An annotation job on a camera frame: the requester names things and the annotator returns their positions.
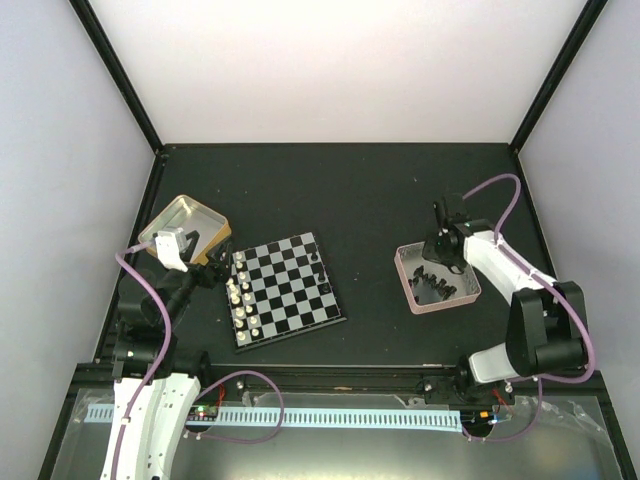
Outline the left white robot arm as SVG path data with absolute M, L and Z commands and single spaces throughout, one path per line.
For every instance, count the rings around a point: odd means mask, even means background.
M 171 269 L 161 279 L 117 254 L 125 274 L 118 284 L 114 414 L 102 478 L 169 477 L 189 410 L 215 384 L 208 353 L 179 350 L 173 325 L 196 289 L 213 289 L 229 279 L 232 246 L 225 239 L 204 264 Z

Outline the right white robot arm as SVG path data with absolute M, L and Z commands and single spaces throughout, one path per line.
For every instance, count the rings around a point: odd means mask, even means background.
M 460 360 L 457 396 L 476 403 L 491 384 L 533 377 L 559 383 L 588 380 L 595 351 L 583 320 L 581 288 L 533 267 L 493 224 L 472 218 L 462 196 L 445 196 L 433 208 L 437 230 L 427 235 L 422 258 L 453 275 L 467 268 L 479 271 L 509 306 L 505 340 Z

